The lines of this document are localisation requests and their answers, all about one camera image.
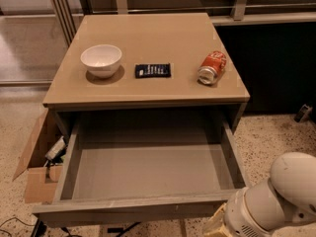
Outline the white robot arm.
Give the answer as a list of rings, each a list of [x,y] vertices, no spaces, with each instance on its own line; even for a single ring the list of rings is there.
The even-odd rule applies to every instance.
[[[278,156],[270,176],[245,187],[207,221],[204,237],[271,237],[286,226],[316,221],[316,157],[300,152]]]

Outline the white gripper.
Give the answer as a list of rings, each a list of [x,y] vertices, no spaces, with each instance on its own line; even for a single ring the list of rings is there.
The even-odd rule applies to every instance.
[[[246,205],[248,188],[237,191],[219,207],[202,229],[204,237],[272,237],[251,216]]]

